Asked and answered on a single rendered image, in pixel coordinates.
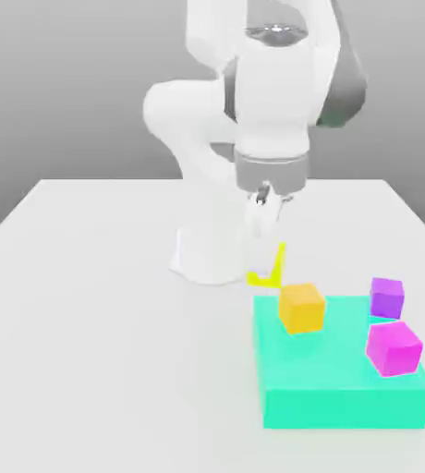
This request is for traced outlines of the small yellow cube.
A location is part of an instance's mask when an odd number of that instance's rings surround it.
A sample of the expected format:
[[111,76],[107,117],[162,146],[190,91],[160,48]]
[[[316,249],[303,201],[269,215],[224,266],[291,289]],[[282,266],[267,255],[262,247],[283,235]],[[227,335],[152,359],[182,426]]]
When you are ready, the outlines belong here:
[[286,243],[280,242],[274,259],[273,267],[267,277],[259,276],[255,272],[247,273],[247,283],[251,286],[279,289],[282,285],[282,275],[285,264]]

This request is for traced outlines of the small magenta cube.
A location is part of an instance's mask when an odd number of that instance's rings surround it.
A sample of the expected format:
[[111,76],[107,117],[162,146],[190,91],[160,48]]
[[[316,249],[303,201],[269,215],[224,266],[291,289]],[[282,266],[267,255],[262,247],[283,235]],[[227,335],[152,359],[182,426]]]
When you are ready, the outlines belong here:
[[404,321],[372,324],[365,353],[385,378],[413,374],[418,370],[422,341]]

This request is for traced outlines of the small purple cube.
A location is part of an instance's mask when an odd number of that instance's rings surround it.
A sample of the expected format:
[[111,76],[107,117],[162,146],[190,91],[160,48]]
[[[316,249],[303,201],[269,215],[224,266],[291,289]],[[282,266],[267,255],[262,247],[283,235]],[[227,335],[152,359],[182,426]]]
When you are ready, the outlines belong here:
[[401,318],[405,290],[400,280],[373,277],[370,285],[370,315],[392,320]]

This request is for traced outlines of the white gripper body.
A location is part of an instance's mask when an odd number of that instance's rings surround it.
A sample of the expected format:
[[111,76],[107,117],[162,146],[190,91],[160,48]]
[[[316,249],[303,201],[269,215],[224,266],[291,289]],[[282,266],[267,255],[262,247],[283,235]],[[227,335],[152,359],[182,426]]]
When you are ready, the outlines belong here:
[[269,276],[278,250],[278,220],[281,199],[265,202],[249,199],[245,214],[245,244],[248,270]]

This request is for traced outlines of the large turquoise box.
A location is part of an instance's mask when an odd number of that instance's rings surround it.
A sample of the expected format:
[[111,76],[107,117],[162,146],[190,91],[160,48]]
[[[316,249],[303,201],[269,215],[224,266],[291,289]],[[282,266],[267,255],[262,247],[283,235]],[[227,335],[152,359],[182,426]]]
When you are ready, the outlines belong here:
[[321,331],[290,335],[276,296],[253,298],[253,345],[267,429],[422,429],[425,369],[383,377],[365,354],[366,296],[326,299]]

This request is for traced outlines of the small orange cube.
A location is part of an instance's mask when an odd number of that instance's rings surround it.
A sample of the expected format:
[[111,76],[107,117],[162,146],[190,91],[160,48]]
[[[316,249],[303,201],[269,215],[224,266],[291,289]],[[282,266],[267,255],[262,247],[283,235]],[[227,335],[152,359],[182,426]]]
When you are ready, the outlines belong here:
[[279,294],[279,318],[288,334],[318,332],[323,328],[325,305],[312,283],[284,285]]

